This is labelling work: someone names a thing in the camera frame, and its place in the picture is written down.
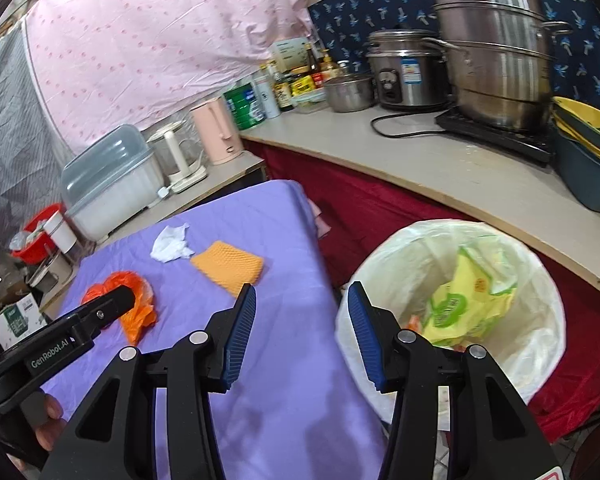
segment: plastic food container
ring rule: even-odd
[[[49,220],[55,213],[62,211],[64,207],[61,203],[55,203],[48,207],[45,207],[37,215],[35,215],[27,224],[22,228],[24,231],[32,233],[36,230],[38,222],[42,220]],[[41,263],[49,254],[53,254],[56,251],[56,244],[53,242],[51,237],[41,232],[40,235],[33,240],[28,246],[21,251],[13,251],[11,256],[19,258],[27,265],[37,265]]]
[[[600,158],[554,127],[555,169],[586,208],[600,213]]]
[[[329,107],[324,88],[293,96],[291,104],[294,106],[294,110],[301,114],[312,114]]]
[[[93,242],[154,202],[164,176],[140,131],[119,126],[62,170],[66,216]]]

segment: human hand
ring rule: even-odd
[[[35,428],[36,438],[40,446],[46,451],[51,451],[54,448],[54,444],[64,427],[66,426],[66,420],[62,418],[64,410],[55,397],[45,394],[45,409],[49,420],[46,421],[39,428]],[[15,458],[9,455],[9,458],[14,465],[20,470],[26,469],[26,464],[19,458]]]

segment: pink polka dot fabric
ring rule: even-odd
[[[26,25],[42,97],[80,153],[247,75],[308,23],[306,0],[40,0]]]

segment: red curtain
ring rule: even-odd
[[[300,153],[246,142],[265,159],[272,178],[299,182],[331,231],[320,250],[334,286],[346,283],[391,234],[420,220],[475,220],[383,180]],[[567,320],[567,349],[529,408],[547,439],[575,430],[600,404],[600,292],[538,254],[554,279]]]

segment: yellow packaging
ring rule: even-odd
[[[514,299],[518,277],[497,236],[460,247],[453,279],[430,298],[431,315],[422,335],[439,346],[466,346],[483,338]]]
[[[291,95],[300,95],[315,90],[314,79],[310,75],[301,77],[300,79],[291,83]]]

